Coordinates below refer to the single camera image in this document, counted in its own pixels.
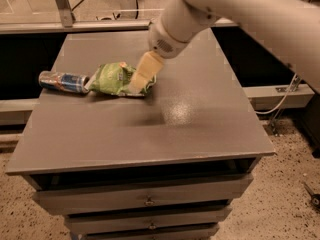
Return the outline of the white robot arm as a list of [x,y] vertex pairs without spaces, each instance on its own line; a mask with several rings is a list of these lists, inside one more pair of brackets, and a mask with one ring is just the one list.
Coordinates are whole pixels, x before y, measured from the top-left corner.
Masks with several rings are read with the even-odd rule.
[[149,51],[129,90],[140,92],[199,32],[221,18],[237,24],[273,56],[320,92],[320,7],[302,0],[170,0],[149,26]]

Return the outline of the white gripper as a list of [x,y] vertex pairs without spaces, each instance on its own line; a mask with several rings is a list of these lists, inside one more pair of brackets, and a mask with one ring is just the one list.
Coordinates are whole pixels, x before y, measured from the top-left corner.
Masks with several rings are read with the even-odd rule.
[[193,36],[191,18],[162,15],[153,21],[148,34],[149,47],[152,51],[145,52],[139,60],[128,85],[129,91],[138,94],[163,68],[163,58],[177,57]]

